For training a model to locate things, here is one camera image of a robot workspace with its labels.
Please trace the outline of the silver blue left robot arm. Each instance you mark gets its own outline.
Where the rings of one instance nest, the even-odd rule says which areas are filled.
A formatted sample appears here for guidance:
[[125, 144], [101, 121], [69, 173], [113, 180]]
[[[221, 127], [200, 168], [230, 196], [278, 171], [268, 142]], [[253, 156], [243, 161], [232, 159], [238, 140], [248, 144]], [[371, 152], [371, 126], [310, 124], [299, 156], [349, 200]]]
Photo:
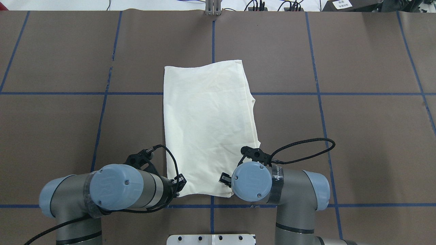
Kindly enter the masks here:
[[39, 195], [42, 213], [57, 225], [57, 245], [101, 245], [101, 218], [115, 213], [152, 213], [179, 195], [186, 184], [126, 164], [109, 164], [88, 174], [69, 175], [48, 182]]

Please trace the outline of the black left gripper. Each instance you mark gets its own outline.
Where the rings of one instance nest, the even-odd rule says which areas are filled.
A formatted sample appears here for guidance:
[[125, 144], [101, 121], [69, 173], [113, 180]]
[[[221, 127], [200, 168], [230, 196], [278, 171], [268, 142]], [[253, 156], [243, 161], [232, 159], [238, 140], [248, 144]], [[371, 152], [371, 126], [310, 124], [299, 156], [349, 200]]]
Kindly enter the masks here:
[[168, 179], [166, 177], [160, 177], [162, 180], [162, 196], [160, 199], [161, 205], [167, 205], [170, 203], [174, 197], [175, 191], [182, 191], [187, 183], [187, 180], [183, 174], [176, 175], [175, 179]]

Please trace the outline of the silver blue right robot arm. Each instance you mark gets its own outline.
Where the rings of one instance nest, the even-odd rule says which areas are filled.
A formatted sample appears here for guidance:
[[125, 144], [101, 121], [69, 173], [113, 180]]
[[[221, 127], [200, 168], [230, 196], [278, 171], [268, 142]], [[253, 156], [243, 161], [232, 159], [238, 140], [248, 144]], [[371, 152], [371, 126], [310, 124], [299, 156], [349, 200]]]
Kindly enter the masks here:
[[315, 213], [325, 210], [330, 199], [329, 182], [320, 173], [251, 161], [237, 166], [232, 174], [222, 173], [219, 182], [244, 201], [276, 205], [276, 245], [356, 244], [315, 236]]

